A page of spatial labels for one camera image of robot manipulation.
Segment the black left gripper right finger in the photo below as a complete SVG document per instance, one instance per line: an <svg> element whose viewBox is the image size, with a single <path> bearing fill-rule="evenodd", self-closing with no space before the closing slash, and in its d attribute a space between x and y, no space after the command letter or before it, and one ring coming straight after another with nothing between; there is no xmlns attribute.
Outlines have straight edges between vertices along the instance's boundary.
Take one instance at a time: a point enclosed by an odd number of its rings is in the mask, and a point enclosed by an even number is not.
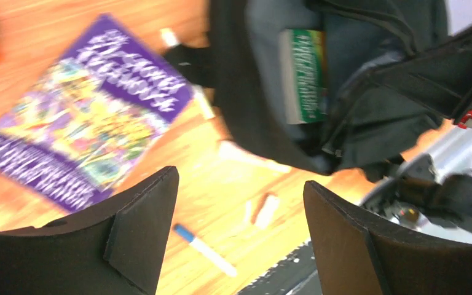
<svg viewBox="0 0 472 295"><path fill-rule="evenodd" d="M324 294L472 294L472 244L401 227L315 181L303 199Z"/></svg>

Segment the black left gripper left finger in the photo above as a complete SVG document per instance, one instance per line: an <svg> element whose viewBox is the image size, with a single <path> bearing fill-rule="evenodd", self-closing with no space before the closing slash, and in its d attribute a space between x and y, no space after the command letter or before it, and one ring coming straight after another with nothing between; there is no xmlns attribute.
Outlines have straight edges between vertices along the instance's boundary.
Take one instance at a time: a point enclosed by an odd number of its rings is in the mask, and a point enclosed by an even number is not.
<svg viewBox="0 0 472 295"><path fill-rule="evenodd" d="M178 185L167 166L42 227L0 232L0 294L154 294Z"/></svg>

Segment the black student backpack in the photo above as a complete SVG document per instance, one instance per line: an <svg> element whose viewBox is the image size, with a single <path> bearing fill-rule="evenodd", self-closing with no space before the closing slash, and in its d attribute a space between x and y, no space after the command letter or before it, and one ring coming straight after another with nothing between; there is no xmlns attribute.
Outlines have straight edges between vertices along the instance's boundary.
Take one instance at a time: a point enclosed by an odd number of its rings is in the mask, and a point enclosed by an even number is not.
<svg viewBox="0 0 472 295"><path fill-rule="evenodd" d="M330 175L413 148L472 108L472 1L209 1L214 105L237 145ZM328 114L286 122L279 39L325 33Z"/></svg>

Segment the green treehouse paperback book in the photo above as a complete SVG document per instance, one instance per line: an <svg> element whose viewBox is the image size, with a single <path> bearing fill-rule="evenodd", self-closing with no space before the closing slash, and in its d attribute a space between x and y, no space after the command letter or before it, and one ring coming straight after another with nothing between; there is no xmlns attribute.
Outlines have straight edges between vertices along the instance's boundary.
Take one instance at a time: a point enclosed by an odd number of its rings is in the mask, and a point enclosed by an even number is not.
<svg viewBox="0 0 472 295"><path fill-rule="evenodd" d="M322 122L328 114L328 71L325 33L286 29L279 39L286 122Z"/></svg>

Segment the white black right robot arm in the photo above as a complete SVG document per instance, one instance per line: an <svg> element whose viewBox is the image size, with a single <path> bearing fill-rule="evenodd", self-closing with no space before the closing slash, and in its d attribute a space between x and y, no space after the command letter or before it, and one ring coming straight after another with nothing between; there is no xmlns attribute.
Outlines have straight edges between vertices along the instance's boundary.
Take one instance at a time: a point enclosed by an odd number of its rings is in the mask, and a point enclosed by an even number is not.
<svg viewBox="0 0 472 295"><path fill-rule="evenodd" d="M399 226L472 244L472 129L447 132L360 206Z"/></svg>

